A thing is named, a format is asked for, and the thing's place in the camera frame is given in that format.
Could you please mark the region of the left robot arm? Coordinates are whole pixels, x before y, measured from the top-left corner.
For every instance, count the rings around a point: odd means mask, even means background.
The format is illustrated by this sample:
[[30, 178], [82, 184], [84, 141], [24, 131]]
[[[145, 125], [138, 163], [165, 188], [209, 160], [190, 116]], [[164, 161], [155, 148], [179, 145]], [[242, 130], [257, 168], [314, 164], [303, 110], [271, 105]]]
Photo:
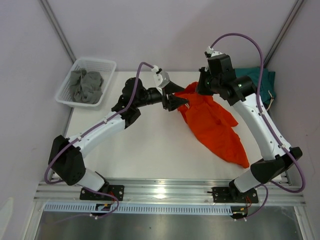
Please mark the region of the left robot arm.
[[141, 115], [140, 108], [161, 103], [171, 112], [189, 101], [176, 96], [184, 88], [168, 80], [159, 88], [145, 88], [139, 78], [129, 78], [117, 104], [98, 123], [71, 137], [57, 136], [52, 143], [48, 167], [60, 182], [69, 186], [80, 185], [91, 189], [97, 200], [108, 196], [107, 181], [99, 173], [85, 166], [84, 158], [105, 139], [130, 127]]

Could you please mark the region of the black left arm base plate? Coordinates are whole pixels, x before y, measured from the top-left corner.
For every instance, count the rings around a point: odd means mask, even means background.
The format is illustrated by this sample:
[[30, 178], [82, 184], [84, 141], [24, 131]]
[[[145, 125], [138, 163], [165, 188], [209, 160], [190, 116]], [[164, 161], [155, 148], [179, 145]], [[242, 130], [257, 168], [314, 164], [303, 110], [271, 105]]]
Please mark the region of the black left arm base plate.
[[114, 201], [114, 196], [119, 201], [123, 200], [125, 193], [124, 185], [105, 184], [98, 191], [93, 191], [83, 187], [80, 192], [79, 199], [83, 201]]

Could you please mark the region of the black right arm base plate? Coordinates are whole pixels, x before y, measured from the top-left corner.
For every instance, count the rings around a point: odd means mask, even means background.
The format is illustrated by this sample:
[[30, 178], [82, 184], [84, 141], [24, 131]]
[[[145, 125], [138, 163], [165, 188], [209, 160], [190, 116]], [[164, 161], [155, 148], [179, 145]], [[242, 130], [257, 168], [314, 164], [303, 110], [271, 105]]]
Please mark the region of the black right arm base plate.
[[257, 191], [254, 188], [246, 192], [239, 192], [230, 187], [215, 186], [207, 193], [212, 195], [214, 203], [257, 204], [259, 202]]

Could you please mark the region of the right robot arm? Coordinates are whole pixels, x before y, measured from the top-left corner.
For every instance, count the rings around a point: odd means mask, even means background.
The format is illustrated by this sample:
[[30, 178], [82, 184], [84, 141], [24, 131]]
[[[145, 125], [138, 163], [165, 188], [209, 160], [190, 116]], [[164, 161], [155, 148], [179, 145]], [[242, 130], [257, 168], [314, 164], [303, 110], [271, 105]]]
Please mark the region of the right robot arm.
[[199, 69], [197, 92], [207, 96], [218, 94], [227, 101], [246, 123], [262, 157], [229, 183], [229, 198], [239, 202], [251, 189], [288, 170], [303, 153], [281, 135], [257, 96], [257, 87], [252, 79], [247, 75], [236, 76], [229, 55], [215, 51], [205, 56], [207, 66]]

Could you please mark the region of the orange shorts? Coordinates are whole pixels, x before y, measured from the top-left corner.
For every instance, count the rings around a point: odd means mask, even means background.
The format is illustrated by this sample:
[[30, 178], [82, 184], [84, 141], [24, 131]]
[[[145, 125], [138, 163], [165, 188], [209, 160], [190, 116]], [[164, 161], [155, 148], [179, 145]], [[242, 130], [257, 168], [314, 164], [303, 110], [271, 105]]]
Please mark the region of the orange shorts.
[[198, 94], [197, 86], [198, 83], [193, 82], [182, 92], [174, 94], [188, 100], [177, 110], [197, 140], [213, 154], [247, 169], [250, 166], [247, 154], [240, 137], [233, 130], [239, 123], [211, 95]]

